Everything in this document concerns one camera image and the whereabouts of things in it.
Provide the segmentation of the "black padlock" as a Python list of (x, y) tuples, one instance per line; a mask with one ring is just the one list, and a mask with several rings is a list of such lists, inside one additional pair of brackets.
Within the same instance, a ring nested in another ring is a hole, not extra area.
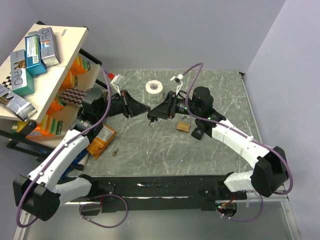
[(195, 124), (196, 124), (196, 128), (192, 131), (191, 136), (197, 140), (201, 140), (206, 131), (206, 126), (199, 119), (195, 120)]

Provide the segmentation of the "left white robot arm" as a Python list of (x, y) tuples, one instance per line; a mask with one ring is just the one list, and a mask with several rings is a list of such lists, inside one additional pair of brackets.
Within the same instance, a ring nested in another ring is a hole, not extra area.
[(53, 152), (28, 176), (18, 175), (13, 181), (16, 220), (24, 210), (42, 221), (49, 220), (58, 208), (84, 197), (95, 200), (99, 195), (98, 181), (88, 175), (59, 184), (59, 180), (73, 160), (87, 148), (103, 129), (106, 117), (124, 115), (132, 118), (151, 108), (135, 100), (127, 90), (115, 96), (104, 96), (99, 88), (90, 88), (81, 101), (76, 119)]

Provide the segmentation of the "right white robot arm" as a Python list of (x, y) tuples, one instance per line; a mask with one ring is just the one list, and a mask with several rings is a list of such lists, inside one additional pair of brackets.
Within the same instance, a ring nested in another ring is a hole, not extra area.
[(263, 145), (240, 131), (213, 108), (213, 102), (207, 87), (196, 87), (191, 98), (178, 98), (170, 91), (161, 104), (148, 112), (147, 117), (154, 122), (172, 119), (176, 114), (192, 116), (197, 125), (192, 132), (194, 138), (200, 139), (202, 134), (207, 134), (249, 163), (250, 171), (232, 172), (224, 177), (223, 184), (218, 187), (223, 199), (230, 199), (240, 191), (255, 191), (264, 197), (287, 194), (286, 191), (278, 191), (286, 181), (293, 180), (284, 150), (278, 146), (271, 148)]

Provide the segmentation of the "brass padlock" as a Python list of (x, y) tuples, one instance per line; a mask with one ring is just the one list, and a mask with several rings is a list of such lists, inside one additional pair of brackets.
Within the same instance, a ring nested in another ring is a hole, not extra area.
[(184, 133), (188, 133), (190, 131), (191, 119), (189, 116), (184, 115), (180, 118), (177, 123), (176, 130)]

